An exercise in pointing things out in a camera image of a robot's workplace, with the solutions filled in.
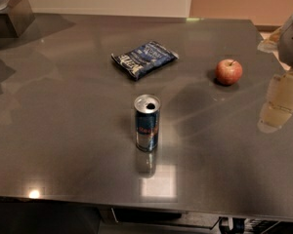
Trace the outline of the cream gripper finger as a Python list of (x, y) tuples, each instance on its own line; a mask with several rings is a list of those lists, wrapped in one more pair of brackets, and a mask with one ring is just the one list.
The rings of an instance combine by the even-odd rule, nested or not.
[(267, 91), (267, 101), (260, 112), (258, 128), (270, 134), (283, 127), (293, 114), (293, 69), (274, 75)]
[(262, 40), (257, 49), (265, 53), (273, 53), (278, 51), (278, 42), (280, 39), (281, 28), (276, 29), (269, 37)]

